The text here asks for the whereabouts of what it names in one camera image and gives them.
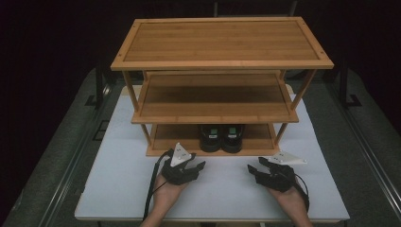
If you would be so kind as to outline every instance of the white tabletop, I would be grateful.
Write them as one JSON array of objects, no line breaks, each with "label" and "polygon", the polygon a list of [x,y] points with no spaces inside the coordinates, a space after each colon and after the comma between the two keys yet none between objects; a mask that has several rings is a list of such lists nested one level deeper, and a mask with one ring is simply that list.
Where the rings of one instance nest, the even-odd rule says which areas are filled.
[{"label": "white tabletop", "polygon": [[[158,157],[145,155],[148,143],[141,126],[131,124],[132,113],[130,97],[120,96],[80,197],[76,218],[142,219],[150,177]],[[309,217],[318,222],[348,219],[349,215],[323,158],[303,101],[297,107],[297,114],[300,122],[288,124],[280,141],[280,149],[307,160],[307,165],[292,167],[307,184]],[[274,127],[278,131],[280,124]],[[257,157],[197,156],[188,167],[202,161],[206,161],[204,170],[184,190],[166,219],[288,220],[274,198],[248,172],[247,164],[257,167],[259,171],[265,170]]]}]

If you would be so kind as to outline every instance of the black shoe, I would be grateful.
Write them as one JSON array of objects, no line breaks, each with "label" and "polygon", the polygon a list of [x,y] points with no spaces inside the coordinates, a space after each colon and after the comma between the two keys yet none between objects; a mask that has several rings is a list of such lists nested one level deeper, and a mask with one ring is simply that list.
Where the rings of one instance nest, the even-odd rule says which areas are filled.
[{"label": "black shoe", "polygon": [[220,125],[199,125],[200,148],[205,152],[216,152],[220,149]]},{"label": "black shoe", "polygon": [[245,125],[223,125],[221,148],[228,153],[240,152],[244,128]]}]

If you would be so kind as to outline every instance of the gray floor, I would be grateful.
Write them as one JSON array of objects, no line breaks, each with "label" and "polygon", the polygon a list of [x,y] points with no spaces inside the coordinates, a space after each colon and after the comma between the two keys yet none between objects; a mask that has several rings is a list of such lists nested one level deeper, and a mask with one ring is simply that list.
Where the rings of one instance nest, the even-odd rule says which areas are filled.
[{"label": "gray floor", "polygon": [[[301,84],[299,80],[288,80],[288,83],[295,92]],[[125,84],[119,79],[115,85],[110,85],[110,92],[98,110],[85,106],[87,98],[96,93],[95,84],[95,72],[92,71],[82,83],[76,100],[4,226],[97,226],[95,221],[76,220],[74,211],[101,143],[93,138],[96,135],[101,137],[101,132],[96,134],[99,128],[107,128],[107,120],[111,118]],[[401,179],[397,176],[401,166],[400,136],[364,90],[356,74],[350,72],[349,93],[359,98],[361,107],[345,111],[338,103],[337,90],[337,83],[326,84],[317,77],[307,90],[304,101],[351,218],[346,223],[317,226],[401,226],[364,152],[367,144],[394,186],[400,188]],[[366,143],[362,143],[364,147],[356,136],[355,127],[349,124],[350,118],[357,122],[357,128],[366,138]],[[138,226],[136,222],[101,224]]]}]

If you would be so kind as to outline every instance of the cable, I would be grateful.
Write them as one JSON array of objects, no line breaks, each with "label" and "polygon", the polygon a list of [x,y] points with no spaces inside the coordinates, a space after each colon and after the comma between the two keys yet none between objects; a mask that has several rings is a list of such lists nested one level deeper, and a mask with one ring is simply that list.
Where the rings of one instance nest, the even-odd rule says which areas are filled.
[{"label": "cable", "polygon": [[278,174],[280,176],[284,177],[289,183],[292,184],[292,186],[295,187],[295,189],[298,190],[298,192],[301,194],[302,199],[304,200],[306,211],[309,211],[309,192],[307,191],[307,186],[306,186],[306,183],[304,182],[304,180],[300,176],[298,176],[297,174],[294,173],[295,176],[297,176],[299,179],[301,179],[301,181],[304,183],[306,193],[299,184],[297,184],[294,181],[292,181],[291,179],[289,179],[285,174],[283,174],[280,171],[278,171]]},{"label": "cable", "polygon": [[142,219],[142,221],[145,220],[145,218],[147,218],[148,216],[148,210],[149,210],[149,205],[150,205],[150,200],[151,197],[153,196],[153,193],[158,190],[161,186],[163,186],[165,183],[163,183],[161,186],[159,186],[156,190],[153,191],[154,188],[154,183],[156,181],[156,176],[157,176],[157,172],[159,171],[159,166],[160,163],[162,162],[162,159],[171,154],[174,150],[170,149],[168,151],[166,151],[165,153],[162,154],[162,156],[160,156],[159,160],[157,161],[157,163],[154,164],[154,168],[153,168],[153,173],[151,175],[151,179],[150,179],[150,185],[149,185],[149,190],[148,190],[148,196],[147,196],[147,201],[145,203],[145,211],[144,211],[144,217]]}]

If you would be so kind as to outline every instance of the human hand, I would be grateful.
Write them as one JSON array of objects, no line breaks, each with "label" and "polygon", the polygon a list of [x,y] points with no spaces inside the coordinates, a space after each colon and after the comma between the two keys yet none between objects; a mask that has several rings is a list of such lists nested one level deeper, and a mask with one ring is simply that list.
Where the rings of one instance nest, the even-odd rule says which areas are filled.
[{"label": "human hand", "polygon": [[312,223],[307,216],[305,202],[300,192],[291,187],[286,192],[280,192],[271,188],[266,187],[267,190],[274,196],[277,202],[280,204],[284,212],[289,216],[292,222],[297,227],[309,227]]},{"label": "human hand", "polygon": [[147,218],[142,222],[142,227],[159,226],[168,210],[180,197],[181,192],[188,183],[175,185],[169,183],[162,174],[158,174],[154,184],[153,208]]}]

